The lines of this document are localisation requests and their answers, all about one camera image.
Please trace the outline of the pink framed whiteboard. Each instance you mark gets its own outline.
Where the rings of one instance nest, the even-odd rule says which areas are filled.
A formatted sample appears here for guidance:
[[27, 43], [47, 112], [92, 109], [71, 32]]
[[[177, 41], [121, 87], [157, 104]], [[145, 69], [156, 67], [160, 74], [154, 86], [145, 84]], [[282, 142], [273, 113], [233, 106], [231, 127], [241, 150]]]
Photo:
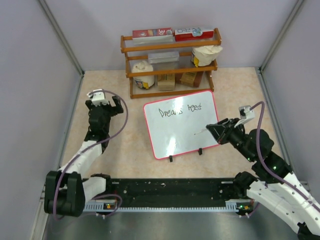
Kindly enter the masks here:
[[146, 103], [143, 113], [157, 160], [219, 145], [208, 130], [194, 135], [219, 121], [214, 93], [210, 90]]

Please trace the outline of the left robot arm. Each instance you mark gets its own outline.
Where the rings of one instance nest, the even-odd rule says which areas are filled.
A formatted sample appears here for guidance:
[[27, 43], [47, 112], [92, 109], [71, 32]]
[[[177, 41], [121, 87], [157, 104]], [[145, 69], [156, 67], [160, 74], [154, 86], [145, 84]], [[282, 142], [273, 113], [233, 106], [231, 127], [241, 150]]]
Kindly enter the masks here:
[[113, 138], [110, 135], [112, 117], [128, 114], [125, 101], [112, 96], [113, 104], [103, 92], [90, 93], [85, 101], [88, 108], [88, 130], [79, 150], [64, 166], [51, 170], [45, 178], [44, 212], [55, 220], [79, 217], [86, 203], [99, 197], [109, 198], [114, 191], [111, 177], [95, 173], [84, 178], [95, 160], [101, 156]]

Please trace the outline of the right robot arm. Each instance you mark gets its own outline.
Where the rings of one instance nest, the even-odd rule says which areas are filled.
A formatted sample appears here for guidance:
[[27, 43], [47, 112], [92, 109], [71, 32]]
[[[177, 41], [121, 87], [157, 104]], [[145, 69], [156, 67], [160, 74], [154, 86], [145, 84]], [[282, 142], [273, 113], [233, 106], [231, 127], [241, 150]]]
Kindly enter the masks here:
[[300, 240], [320, 238], [320, 204], [298, 180], [289, 164], [273, 152], [274, 142], [260, 127], [245, 133], [240, 119], [224, 119], [206, 129], [218, 144], [231, 144], [249, 162], [255, 175], [240, 172], [233, 192], [248, 197], [285, 222]]

